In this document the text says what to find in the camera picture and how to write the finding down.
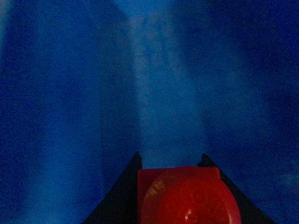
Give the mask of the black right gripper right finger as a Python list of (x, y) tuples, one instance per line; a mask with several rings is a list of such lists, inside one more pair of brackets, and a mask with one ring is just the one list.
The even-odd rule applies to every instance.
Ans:
[(232, 192), (241, 215), (242, 224), (276, 224), (268, 215), (261, 211), (216, 165), (207, 155), (202, 154), (198, 167), (216, 167), (220, 171), (221, 180)]

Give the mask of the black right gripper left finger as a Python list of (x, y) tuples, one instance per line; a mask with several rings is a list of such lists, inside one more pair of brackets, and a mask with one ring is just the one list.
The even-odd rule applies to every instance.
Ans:
[(113, 187), (83, 224), (136, 224), (137, 174), (142, 169), (142, 158), (136, 152)]

